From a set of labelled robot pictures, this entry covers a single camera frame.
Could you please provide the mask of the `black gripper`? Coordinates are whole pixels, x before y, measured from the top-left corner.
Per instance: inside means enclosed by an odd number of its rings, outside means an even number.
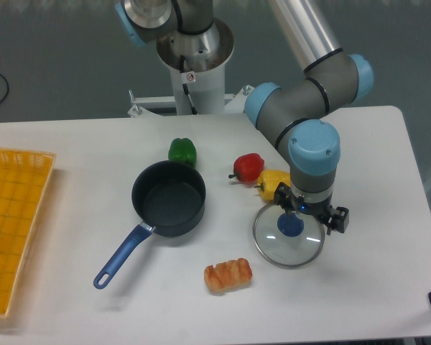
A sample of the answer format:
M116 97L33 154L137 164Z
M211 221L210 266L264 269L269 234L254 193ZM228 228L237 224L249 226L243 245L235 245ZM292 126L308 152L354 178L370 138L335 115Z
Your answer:
M330 206L331 196L319 202L308 202L304 197L296 197L291 193L288 184L280 182L274 192L273 204L286 210L286 214L302 213L318 217L318 221L326 228L328 236L338 232L344 234L349 223L349 210L345 207Z

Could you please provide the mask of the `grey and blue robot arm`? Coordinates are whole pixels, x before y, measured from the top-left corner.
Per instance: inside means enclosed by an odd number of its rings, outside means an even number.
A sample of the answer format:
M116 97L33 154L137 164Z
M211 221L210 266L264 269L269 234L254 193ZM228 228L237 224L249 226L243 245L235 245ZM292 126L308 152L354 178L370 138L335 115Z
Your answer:
M330 203L340 142L337 131L320 120L365 96L374 73L364 57L345 54L314 1L272 1L270 6L305 79L291 90L258 85L249 91L244 112L289 164L292 184L279 189L275 203L341 233L349 212ZM170 71L179 115L227 109L225 64L234 38L214 16L211 1L119 1L115 9L135 45L155 43Z

